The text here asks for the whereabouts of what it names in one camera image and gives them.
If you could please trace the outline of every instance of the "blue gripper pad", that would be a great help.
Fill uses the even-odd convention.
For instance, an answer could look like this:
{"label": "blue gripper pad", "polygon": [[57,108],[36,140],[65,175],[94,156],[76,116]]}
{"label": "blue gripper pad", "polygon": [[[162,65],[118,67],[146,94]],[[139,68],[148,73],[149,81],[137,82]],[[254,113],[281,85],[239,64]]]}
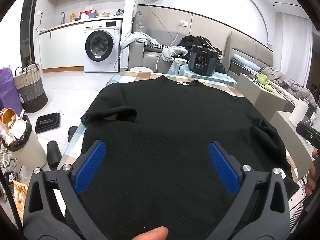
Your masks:
{"label": "blue gripper pad", "polygon": [[214,143],[210,143],[208,154],[227,191],[233,195],[237,195],[240,189],[239,177],[224,157],[223,153]]}
{"label": "blue gripper pad", "polygon": [[74,189],[77,194],[87,190],[105,156],[106,145],[104,142],[99,142],[75,176]]}

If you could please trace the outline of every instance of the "paper towel roll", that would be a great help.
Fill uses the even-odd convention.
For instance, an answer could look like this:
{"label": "paper towel roll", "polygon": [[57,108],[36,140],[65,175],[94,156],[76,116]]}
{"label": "paper towel roll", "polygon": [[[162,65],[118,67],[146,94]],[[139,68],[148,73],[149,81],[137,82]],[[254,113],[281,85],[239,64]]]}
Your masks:
{"label": "paper towel roll", "polygon": [[309,106],[303,102],[301,99],[299,99],[296,107],[294,108],[289,120],[292,122],[294,126],[297,126],[297,124],[302,121],[304,116],[306,115],[307,111],[309,109]]}
{"label": "paper towel roll", "polygon": [[314,124],[312,125],[312,127],[314,129],[316,129],[317,131],[320,131],[320,114],[318,114],[317,119],[314,122]]}

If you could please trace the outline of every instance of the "metal screw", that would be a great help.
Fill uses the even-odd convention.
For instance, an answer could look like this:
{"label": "metal screw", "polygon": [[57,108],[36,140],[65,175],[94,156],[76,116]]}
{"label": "metal screw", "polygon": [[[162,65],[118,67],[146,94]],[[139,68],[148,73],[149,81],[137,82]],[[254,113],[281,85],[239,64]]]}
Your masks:
{"label": "metal screw", "polygon": [[34,172],[35,174],[38,174],[40,171],[41,171],[41,168],[35,168],[35,169],[33,170],[33,172]]}
{"label": "metal screw", "polygon": [[244,171],[251,171],[250,165],[244,165],[244,166],[243,166],[243,170],[244,170]]}
{"label": "metal screw", "polygon": [[65,164],[65,165],[62,166],[62,169],[63,169],[64,171],[68,171],[68,170],[71,169],[71,165],[70,165],[70,164]]}
{"label": "metal screw", "polygon": [[280,174],[280,169],[279,168],[274,168],[273,169],[273,173],[277,174],[277,175]]}

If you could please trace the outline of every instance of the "human hand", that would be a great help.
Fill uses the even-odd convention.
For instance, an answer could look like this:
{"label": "human hand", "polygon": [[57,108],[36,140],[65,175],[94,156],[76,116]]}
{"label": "human hand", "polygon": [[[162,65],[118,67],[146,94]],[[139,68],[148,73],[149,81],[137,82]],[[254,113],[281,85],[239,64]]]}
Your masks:
{"label": "human hand", "polygon": [[169,231],[166,227],[159,227],[138,235],[132,240],[165,240],[168,233]]}
{"label": "human hand", "polygon": [[[312,152],[312,157],[316,157],[316,155],[318,154],[317,150],[314,150]],[[306,186],[304,188],[306,194],[308,196],[310,196],[312,194],[312,191],[316,188],[316,182],[313,180],[313,177],[316,174],[316,167],[314,162],[312,162],[311,166],[310,166],[310,172],[308,174],[308,182],[306,183]]]}

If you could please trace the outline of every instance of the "white cabinet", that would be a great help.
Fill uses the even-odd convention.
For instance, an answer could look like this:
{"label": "white cabinet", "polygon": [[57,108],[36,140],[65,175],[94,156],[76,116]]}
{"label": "white cabinet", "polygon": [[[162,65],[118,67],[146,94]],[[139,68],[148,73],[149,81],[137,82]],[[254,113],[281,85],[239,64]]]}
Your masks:
{"label": "white cabinet", "polygon": [[83,66],[84,43],[83,24],[67,27],[68,67]]}
{"label": "white cabinet", "polygon": [[51,32],[39,35],[40,61],[43,69],[52,68],[51,61]]}
{"label": "white cabinet", "polygon": [[61,28],[51,32],[51,57],[53,67],[68,66],[66,43],[66,28]]}
{"label": "white cabinet", "polygon": [[43,69],[83,66],[83,24],[72,25],[39,35]]}
{"label": "white cabinet", "polygon": [[67,67],[66,28],[43,33],[39,36],[42,68]]}

